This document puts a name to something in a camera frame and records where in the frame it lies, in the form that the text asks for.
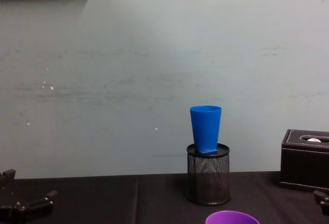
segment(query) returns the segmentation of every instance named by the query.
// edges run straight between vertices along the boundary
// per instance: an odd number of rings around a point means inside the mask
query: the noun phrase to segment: white wall
[[[288,128],[328,127],[328,22],[329,0],[1,0],[0,171],[185,172],[199,104],[232,171],[279,170]]]

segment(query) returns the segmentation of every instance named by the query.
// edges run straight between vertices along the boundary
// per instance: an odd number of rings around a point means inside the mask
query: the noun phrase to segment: purple cup
[[[206,224],[260,224],[255,218],[238,211],[219,211],[206,219]]]

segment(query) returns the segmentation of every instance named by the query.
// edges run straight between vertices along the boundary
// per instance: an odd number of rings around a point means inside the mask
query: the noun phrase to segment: tissue box
[[[308,141],[317,138],[321,142]],[[329,193],[329,133],[289,129],[281,146],[280,185]]]

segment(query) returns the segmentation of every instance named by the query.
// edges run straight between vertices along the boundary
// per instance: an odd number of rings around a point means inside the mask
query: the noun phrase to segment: black table
[[[248,213],[261,224],[329,224],[310,192],[282,189],[278,172],[231,173],[232,199],[214,207],[185,199],[186,174],[17,180],[28,199],[57,190],[53,214],[31,224],[204,224],[220,210]]]

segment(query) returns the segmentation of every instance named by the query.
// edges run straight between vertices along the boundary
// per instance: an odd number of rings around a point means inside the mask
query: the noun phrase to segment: black mesh pen holder
[[[217,145],[217,151],[198,152],[194,144],[187,147],[187,198],[202,205],[219,205],[230,200],[230,148]]]

